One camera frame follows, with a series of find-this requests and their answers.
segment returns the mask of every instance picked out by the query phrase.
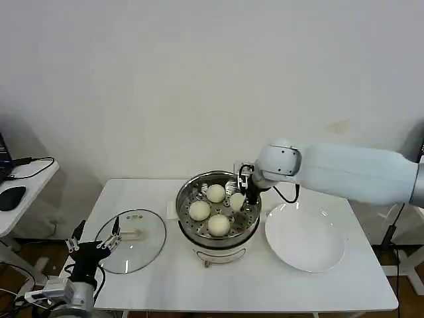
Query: desk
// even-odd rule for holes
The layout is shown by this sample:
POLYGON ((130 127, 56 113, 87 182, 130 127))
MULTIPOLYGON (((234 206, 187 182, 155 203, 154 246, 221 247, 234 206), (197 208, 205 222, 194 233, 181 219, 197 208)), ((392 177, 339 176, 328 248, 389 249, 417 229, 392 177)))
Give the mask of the desk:
MULTIPOLYGON (((16 177, 29 176, 39 171, 43 167, 49 165, 49 163, 50 161, 47 160, 34 161, 25 166, 16 167, 12 174, 16 177)), ((24 197, 15 209, 11 211, 0 211, 0 237, 8 235, 13 230, 13 227, 18 223, 19 219, 23 216, 25 211, 29 208, 31 203, 35 200, 37 195, 41 192, 41 190, 56 173, 56 171, 58 171, 58 169, 58 163, 54 162, 50 167, 37 174, 36 176, 28 179, 6 181, 0 185, 0 193, 6 189, 9 189, 10 187, 26 187, 24 197)), ((0 257, 6 262, 10 262, 11 264, 18 265, 28 270, 32 275, 34 275, 38 284, 42 284, 46 280, 45 275, 43 275, 39 270, 36 270, 34 266, 25 262, 21 257, 16 255, 3 244, 0 244, 0 257)))
MULTIPOLYGON (((325 208, 346 240, 341 262, 319 274, 301 272, 271 250, 264 223, 252 246, 236 262, 204 268, 167 205, 184 180, 109 180, 95 204, 82 241, 93 240, 102 225, 127 209, 157 212, 166 221, 168 237, 160 255, 147 267, 127 275, 107 272, 97 299, 98 309, 133 311, 326 312, 384 311, 398 301, 347 200, 301 189, 300 201, 325 208)), ((293 185, 278 188, 290 196, 293 185)), ((264 212, 282 203, 274 191, 262 194, 264 212)), ((98 272, 96 279, 101 281, 98 272)))

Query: black cable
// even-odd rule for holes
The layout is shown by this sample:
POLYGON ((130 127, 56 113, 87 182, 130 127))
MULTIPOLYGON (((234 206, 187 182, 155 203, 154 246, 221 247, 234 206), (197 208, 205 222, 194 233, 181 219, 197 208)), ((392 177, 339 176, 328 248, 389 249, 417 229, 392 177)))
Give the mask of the black cable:
POLYGON ((104 268, 101 267, 100 265, 97 265, 97 267, 101 270, 101 273, 103 275, 103 279, 101 281, 99 289, 97 290, 97 292, 94 295, 94 303, 93 304, 95 304, 95 301, 97 300, 97 297, 99 297, 100 291, 101 291, 101 289, 103 288, 103 286, 105 285, 105 282, 106 282, 106 272, 105 272, 104 268))
POLYGON ((399 217, 400 217, 400 214, 402 213, 402 211, 403 211, 403 208, 405 207, 405 204, 402 204, 402 206, 400 207, 400 209, 399 209, 399 212, 397 212, 397 216, 396 216, 396 219, 395 219, 395 221, 393 222, 393 226, 395 226, 396 225, 396 222, 398 221, 398 219, 399 219, 399 217))
POLYGON ((39 171, 37 171, 37 172, 35 172, 35 173, 33 173, 33 174, 29 175, 29 176, 23 176, 23 177, 15 177, 14 175, 11 175, 11 176, 6 177, 5 180, 9 180, 10 181, 10 180, 29 179, 29 178, 32 178, 33 176, 36 176, 37 174, 45 171, 45 169, 51 167, 51 165, 53 165, 53 163, 54 163, 55 160, 54 160, 53 157, 41 157, 41 158, 33 158, 33 159, 31 159, 31 162, 37 161, 37 160, 46 160, 46 159, 51 160, 51 162, 47 166, 45 166, 44 168, 39 169, 39 171))
POLYGON ((282 195, 282 193, 277 189, 276 186, 273 187, 274 190, 276 190, 276 192, 278 193, 278 195, 287 203, 295 203, 297 201, 297 199, 299 198, 299 193, 300 193, 300 185, 299 184, 295 184, 295 190, 296 190, 296 195, 294 197, 294 200, 290 201, 287 200, 284 195, 282 195))
POLYGON ((9 265, 9 266, 12 266, 12 267, 15 267, 15 268, 18 268, 19 270, 23 270, 24 272, 26 272, 31 278, 32 278, 32 280, 34 281, 34 286, 35 286, 35 284, 37 283, 37 281, 35 280, 35 277, 34 277, 34 275, 32 275, 28 270, 26 270, 26 269, 24 269, 24 268, 22 268, 22 267, 20 267, 20 266, 17 266, 17 265, 13 265, 13 264, 10 264, 10 263, 6 263, 6 262, 0 262, 0 264, 5 264, 5 265, 9 265))
POLYGON ((397 298, 397 303, 399 304, 397 306, 397 318, 400 318, 400 299, 399 299, 399 292, 400 292, 400 286, 399 286, 399 264, 400 264, 400 259, 399 259, 399 250, 398 249, 396 249, 396 258, 397 258, 396 298, 397 298))

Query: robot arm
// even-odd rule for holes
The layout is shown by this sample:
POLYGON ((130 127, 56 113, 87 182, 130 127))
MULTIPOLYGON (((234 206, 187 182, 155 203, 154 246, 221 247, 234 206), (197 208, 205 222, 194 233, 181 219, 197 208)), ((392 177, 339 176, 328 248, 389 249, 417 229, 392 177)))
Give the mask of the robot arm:
POLYGON ((262 149, 251 170, 248 198, 291 182, 361 202, 424 207, 424 164, 388 150, 277 139, 262 149))

